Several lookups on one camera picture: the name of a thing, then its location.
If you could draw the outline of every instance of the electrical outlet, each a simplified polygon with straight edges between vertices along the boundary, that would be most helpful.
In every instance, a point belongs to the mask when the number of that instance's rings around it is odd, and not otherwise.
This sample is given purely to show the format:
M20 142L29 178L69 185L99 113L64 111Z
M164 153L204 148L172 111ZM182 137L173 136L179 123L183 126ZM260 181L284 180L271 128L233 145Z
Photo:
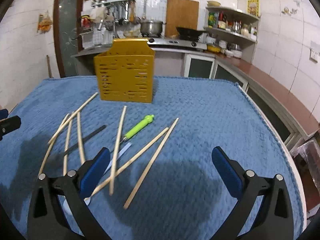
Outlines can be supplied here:
M318 56L319 52L316 52L313 48L311 48L310 59L314 60L315 62L318 62Z

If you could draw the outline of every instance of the yellow poster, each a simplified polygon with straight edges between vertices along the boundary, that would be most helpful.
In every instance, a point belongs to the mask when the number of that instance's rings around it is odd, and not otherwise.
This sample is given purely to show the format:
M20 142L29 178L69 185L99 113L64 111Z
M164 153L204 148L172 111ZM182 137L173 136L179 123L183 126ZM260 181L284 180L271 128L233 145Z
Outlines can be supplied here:
M247 13L259 17L259 0L247 1Z

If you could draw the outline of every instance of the brown countertop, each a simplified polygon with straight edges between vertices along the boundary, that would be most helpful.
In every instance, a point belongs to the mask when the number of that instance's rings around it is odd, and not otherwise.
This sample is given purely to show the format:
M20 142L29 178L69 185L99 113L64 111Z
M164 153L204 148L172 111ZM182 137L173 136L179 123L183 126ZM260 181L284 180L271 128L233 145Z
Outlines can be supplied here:
M228 58L224 54L214 53L216 59L232 64L247 76L266 89L275 99L281 103L288 112L297 120L305 132L309 135L319 130L320 125L310 111L283 85L270 77L268 74L258 69L254 65L237 58Z

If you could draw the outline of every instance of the blue towel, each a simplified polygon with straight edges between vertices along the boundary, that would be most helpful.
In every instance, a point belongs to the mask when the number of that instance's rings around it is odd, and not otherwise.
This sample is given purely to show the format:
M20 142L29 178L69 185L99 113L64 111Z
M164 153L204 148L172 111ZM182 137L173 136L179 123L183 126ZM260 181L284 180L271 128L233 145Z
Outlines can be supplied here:
M288 187L294 217L294 237L302 232L302 204L296 180L272 132L236 84L221 80L154 78L153 101L127 103L101 101L97 96L81 111L82 134L103 124L107 128L84 145L86 159L102 147L114 147L124 105L128 105L123 132L147 114L155 118L130 141L132 146L118 161L120 167L175 118L179 121L151 167L128 210L123 209L134 185L161 140L108 186L89 205L92 214L113 240L210 239L236 203L223 184L211 152L221 146L230 159L259 176L280 173ZM0 142L0 201L18 230L26 235L31 192L48 140L67 112L76 110L97 89L94 76L44 80L12 111L21 117L20 129ZM62 175L66 129L59 135L44 172ZM77 142L73 121L70 145ZM68 169L80 167L79 151L68 157ZM259 197L241 233L247 232L261 202ZM80 232L73 217L71 228Z

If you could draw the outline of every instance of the metal screw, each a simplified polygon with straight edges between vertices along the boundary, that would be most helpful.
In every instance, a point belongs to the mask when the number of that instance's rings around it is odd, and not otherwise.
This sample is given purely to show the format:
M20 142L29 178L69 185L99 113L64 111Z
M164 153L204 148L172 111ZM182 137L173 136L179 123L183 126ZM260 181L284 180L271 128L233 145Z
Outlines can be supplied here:
M39 178L39 180L43 180L45 178L45 174L41 173L38 178Z
M252 170L247 170L247 171L246 171L246 174L247 174L249 177L253 177L253 176L254 176L254 171L252 171Z
M283 176L281 174L276 175L277 180L283 180Z
M75 170L71 170L71 171L68 171L67 174L68 174L69 177L73 177L73 176L75 176L76 171Z

